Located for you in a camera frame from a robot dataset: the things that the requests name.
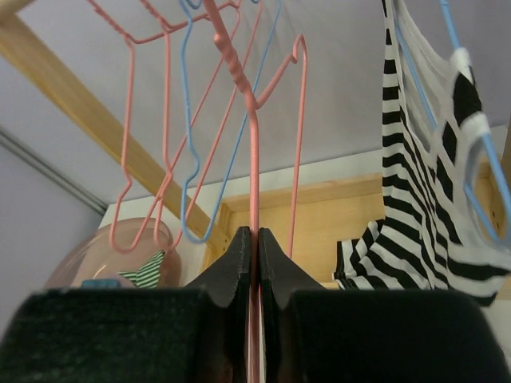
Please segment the black white striped tank top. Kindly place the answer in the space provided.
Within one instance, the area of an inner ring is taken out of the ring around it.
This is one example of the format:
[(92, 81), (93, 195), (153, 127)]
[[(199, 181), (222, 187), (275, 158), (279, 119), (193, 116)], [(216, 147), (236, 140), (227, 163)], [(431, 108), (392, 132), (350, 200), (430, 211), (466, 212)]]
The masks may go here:
[(426, 147), (406, 116), (396, 37), (382, 4), (382, 199), (384, 216), (359, 239), (338, 244), (333, 274), (340, 289), (456, 290), (491, 306), (510, 274), (510, 246), (496, 247), (472, 222), (451, 218)]

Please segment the green striped tank top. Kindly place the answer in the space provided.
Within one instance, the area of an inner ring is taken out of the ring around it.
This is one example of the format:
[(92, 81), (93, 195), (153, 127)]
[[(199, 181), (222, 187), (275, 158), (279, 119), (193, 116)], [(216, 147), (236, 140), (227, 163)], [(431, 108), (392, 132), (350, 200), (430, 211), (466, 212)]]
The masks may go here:
[(136, 271), (120, 271), (118, 274), (129, 280), (137, 288), (157, 288), (160, 279), (160, 266), (164, 255), (164, 251), (158, 251)]

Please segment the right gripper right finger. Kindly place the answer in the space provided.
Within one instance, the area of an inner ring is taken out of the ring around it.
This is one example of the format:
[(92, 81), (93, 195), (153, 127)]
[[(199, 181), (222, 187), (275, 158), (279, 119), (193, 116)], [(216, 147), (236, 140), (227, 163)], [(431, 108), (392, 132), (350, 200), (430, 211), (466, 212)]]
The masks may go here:
[(481, 310), (444, 290), (328, 290), (259, 231), (268, 382), (507, 382)]

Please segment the teal blue tank top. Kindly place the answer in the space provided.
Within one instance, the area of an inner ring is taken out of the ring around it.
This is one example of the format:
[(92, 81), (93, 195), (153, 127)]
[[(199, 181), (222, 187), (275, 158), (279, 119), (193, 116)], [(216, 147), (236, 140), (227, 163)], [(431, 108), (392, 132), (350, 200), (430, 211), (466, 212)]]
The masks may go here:
[(121, 287), (121, 282), (115, 278), (86, 279), (81, 283), (82, 288), (110, 289)]

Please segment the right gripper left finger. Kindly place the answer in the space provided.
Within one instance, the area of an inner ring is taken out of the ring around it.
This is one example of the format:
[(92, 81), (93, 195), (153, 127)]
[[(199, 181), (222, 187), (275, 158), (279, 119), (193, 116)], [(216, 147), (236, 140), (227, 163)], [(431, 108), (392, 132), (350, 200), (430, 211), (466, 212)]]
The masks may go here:
[(4, 382), (245, 382), (251, 232), (181, 288), (40, 290), (1, 342)]

